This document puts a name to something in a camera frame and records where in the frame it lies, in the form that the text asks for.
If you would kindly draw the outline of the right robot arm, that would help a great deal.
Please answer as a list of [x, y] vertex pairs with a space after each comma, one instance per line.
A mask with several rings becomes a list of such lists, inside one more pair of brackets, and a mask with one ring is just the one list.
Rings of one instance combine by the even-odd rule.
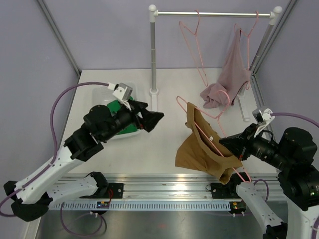
[[219, 142], [240, 160], [255, 156], [278, 170], [277, 180], [287, 198], [284, 222], [257, 194], [253, 183], [233, 180], [227, 194], [240, 197], [250, 209], [265, 239], [317, 239], [319, 237], [319, 171], [313, 166], [318, 149], [312, 135], [301, 128], [287, 128], [280, 142], [265, 139], [267, 130], [251, 124], [242, 133]]

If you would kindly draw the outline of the pink wire hanger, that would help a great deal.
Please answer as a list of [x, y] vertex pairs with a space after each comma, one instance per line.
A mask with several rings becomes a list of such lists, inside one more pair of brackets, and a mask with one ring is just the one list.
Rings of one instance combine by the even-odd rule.
[[[195, 64], [195, 67], [199, 73], [200, 78], [202, 79], [204, 86], [208, 86], [208, 77], [205, 71], [203, 57], [200, 49], [200, 44], [198, 40], [198, 30], [200, 25], [200, 13], [198, 10], [195, 10], [196, 16], [197, 16], [197, 24], [196, 28], [192, 30], [189, 28], [183, 21], [179, 22], [179, 28], [181, 30], [182, 36], [184, 38], [184, 41], [186, 43], [186, 46], [190, 52], [190, 55], [193, 59], [193, 62]], [[191, 46], [190, 41], [188, 40], [187, 36], [191, 35], [194, 38], [194, 42], [196, 44], [196, 52], [193, 51], [193, 48]]]

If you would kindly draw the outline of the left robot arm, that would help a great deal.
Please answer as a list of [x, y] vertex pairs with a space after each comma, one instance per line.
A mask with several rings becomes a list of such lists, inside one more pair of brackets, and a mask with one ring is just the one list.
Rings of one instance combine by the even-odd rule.
[[83, 117], [81, 127], [50, 160], [24, 180], [4, 184], [7, 197], [13, 200], [11, 216], [31, 222], [65, 201], [107, 195], [109, 183], [101, 172], [91, 172], [83, 179], [62, 186], [55, 183], [102, 151], [104, 143], [130, 125], [151, 132], [164, 114], [148, 111], [147, 107], [147, 103], [134, 100], [129, 100], [128, 105], [122, 105], [117, 112], [110, 111], [106, 105], [92, 107]]

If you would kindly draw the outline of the green tank top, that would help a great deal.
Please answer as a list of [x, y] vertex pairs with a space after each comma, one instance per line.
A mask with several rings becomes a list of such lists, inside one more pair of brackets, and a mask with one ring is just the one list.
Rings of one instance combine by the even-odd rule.
[[[121, 104], [118, 102], [118, 100], [113, 100], [107, 104], [107, 107], [109, 108], [110, 112], [114, 115], [121, 108]], [[131, 124], [124, 130], [120, 131], [117, 135], [132, 134], [138, 131], [139, 130]]]

